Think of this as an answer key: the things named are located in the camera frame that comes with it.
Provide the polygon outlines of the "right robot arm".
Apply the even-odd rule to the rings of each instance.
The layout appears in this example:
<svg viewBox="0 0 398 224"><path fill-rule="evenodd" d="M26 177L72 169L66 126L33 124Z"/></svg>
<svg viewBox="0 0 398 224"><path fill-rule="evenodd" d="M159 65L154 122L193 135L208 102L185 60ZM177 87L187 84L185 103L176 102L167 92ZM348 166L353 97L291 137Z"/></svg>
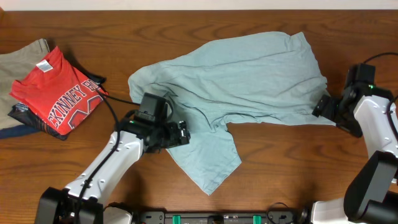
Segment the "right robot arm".
<svg viewBox="0 0 398 224"><path fill-rule="evenodd" d="M348 71L340 97L323 95L312 114L322 116L357 138L369 159L345 196L317 201L298 223L397 223L397 115L392 92L374 83L375 67L359 63Z"/></svg>

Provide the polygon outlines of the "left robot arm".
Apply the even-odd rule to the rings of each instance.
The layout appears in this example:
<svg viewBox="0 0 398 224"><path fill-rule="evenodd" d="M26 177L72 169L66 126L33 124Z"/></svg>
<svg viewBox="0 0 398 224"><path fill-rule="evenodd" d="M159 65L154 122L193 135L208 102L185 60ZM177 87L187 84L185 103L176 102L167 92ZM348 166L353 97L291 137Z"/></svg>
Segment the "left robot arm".
<svg viewBox="0 0 398 224"><path fill-rule="evenodd" d="M133 212L106 203L127 170L144 153L188 144L185 121L143 123L124 118L104 149L62 190L49 187L41 196L36 223L137 223Z"/></svg>

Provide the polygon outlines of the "light blue t-shirt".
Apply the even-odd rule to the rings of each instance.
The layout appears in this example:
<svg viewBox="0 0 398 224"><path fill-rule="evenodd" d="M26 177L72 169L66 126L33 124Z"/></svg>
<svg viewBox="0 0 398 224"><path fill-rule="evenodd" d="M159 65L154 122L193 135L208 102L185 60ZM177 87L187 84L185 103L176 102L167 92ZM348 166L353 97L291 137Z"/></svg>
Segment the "light blue t-shirt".
<svg viewBox="0 0 398 224"><path fill-rule="evenodd" d="M186 121L190 142L169 154L208 195L241 164L229 123L328 125L312 113L326 84L301 32L214 40L128 79L133 102L145 93L164 97L172 119Z"/></svg>

